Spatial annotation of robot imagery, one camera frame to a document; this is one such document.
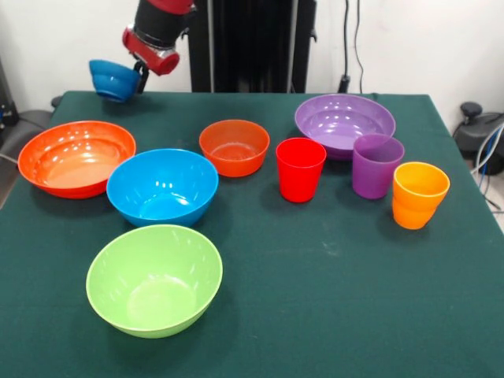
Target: white wall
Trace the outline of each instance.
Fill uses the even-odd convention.
[[[335,91],[343,73],[343,0],[318,0],[307,91]],[[350,91],[356,0],[350,0]],[[504,111],[503,0],[361,0],[358,51],[364,92],[428,93],[447,127],[462,102]]]
[[[50,109],[67,90],[92,90],[90,59],[133,67],[122,33],[138,0],[0,0],[0,57],[19,110]],[[171,75],[151,73],[146,89],[190,91],[187,39]]]
[[[20,110],[49,109],[66,90],[91,89],[87,62],[104,58],[132,66],[122,46],[138,0],[0,0],[0,56]],[[503,0],[361,0],[358,49],[364,91],[429,93],[449,128],[465,100],[504,109]],[[353,47],[356,0],[350,0]],[[343,73],[343,0],[318,0],[318,43],[312,43],[308,88],[335,91]],[[187,40],[168,76],[147,90],[189,91]],[[350,57],[350,89],[358,67]]]

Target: bowl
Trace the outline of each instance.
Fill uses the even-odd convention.
[[[185,150],[152,150],[117,167],[107,195],[135,226],[191,226],[208,209],[218,184],[217,170],[203,156]]]
[[[157,339],[183,331],[208,308],[222,260],[204,235],[175,225],[127,232],[103,248],[87,272],[94,311],[129,335]]]
[[[62,198],[104,193],[110,173],[135,154],[135,139],[116,124],[83,120],[38,134],[20,152],[20,174]]]
[[[136,93],[140,74],[111,61],[93,60],[89,69],[96,93],[114,102],[126,102]]]
[[[269,135],[248,120],[222,120],[203,130],[199,146],[220,175],[243,177],[256,172],[264,163]]]
[[[395,119],[382,105],[352,94],[324,94],[303,102],[295,114],[299,131],[325,147],[332,160],[351,160],[355,140],[395,133]]]

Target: large orange bowl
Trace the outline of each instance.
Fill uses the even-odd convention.
[[[62,198],[104,193],[112,171],[135,154],[135,139],[122,127],[97,120],[62,124],[38,134],[18,159],[21,175]]]

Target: dark green table cover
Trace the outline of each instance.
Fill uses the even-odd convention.
[[[71,201],[19,179],[0,212],[0,377],[504,376],[504,238],[430,98],[372,95],[397,120],[405,160],[451,178],[418,232],[391,218],[391,197],[359,198],[350,164],[328,162],[313,201],[278,192],[275,146],[298,135],[306,94],[145,93],[129,105],[69,92],[52,124],[107,120],[138,152],[199,151],[226,118],[271,135],[263,168],[222,178],[195,225],[216,244],[224,279],[206,314],[167,339],[125,335],[87,302],[95,255],[132,229],[105,195]]]

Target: small orange bowl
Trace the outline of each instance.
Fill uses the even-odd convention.
[[[220,175],[243,177],[262,166],[269,147],[269,134],[248,120],[221,120],[203,130],[199,146]]]
[[[62,198],[104,193],[112,171],[135,154],[135,139],[116,124],[82,120],[38,134],[20,152],[21,175]]]

